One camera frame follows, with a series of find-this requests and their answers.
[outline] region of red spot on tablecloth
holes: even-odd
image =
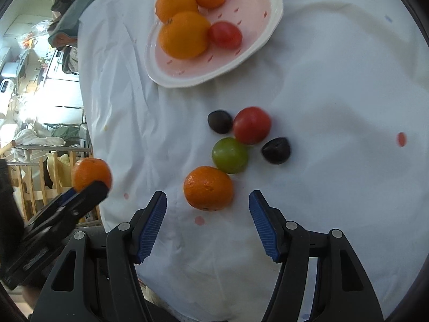
[[[195,222],[195,224],[197,224],[197,225],[199,225],[199,226],[201,226],[201,225],[204,225],[204,224],[205,224],[205,220],[204,220],[204,218],[203,218],[203,217],[201,217],[201,216],[195,217],[194,222]]]
[[[398,145],[400,147],[403,147],[403,146],[407,145],[407,136],[405,135],[404,132],[398,133],[398,136],[396,137],[396,140],[397,140]]]

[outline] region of pink plate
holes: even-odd
[[[210,80],[237,67],[270,38],[283,14],[283,0],[226,0],[214,10],[200,10],[211,22],[225,20],[237,25],[243,42],[236,50],[211,44],[200,56],[177,60],[166,55],[157,44],[162,26],[158,21],[149,34],[145,66],[149,77],[164,87],[189,87]]]

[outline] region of wooden handle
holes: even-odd
[[[15,140],[12,140],[9,144],[6,144],[4,147],[0,148],[0,156],[12,149],[14,146],[16,146],[16,143]]]

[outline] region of white tablecloth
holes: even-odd
[[[260,189],[308,230],[342,229],[389,315],[429,243],[429,48],[405,6],[284,0],[271,40],[239,68],[197,87],[167,90],[148,78],[142,61],[154,2],[96,0],[79,29],[94,152],[113,172],[101,205],[106,229],[131,219],[156,190],[167,194],[164,223],[151,256],[137,267],[139,277],[191,318],[260,321],[279,270],[248,210],[249,193]],[[235,115],[251,105],[273,117],[268,140],[290,139],[291,159],[272,166],[254,147],[247,170],[232,177],[230,208],[190,207],[183,180],[212,165],[221,138],[207,115],[220,108]],[[401,132],[405,146],[398,144]],[[307,292],[301,320],[311,301]]]

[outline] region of green tomato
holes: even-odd
[[[249,159],[246,147],[234,138],[219,140],[213,147],[212,159],[221,171],[235,174],[244,171]]]

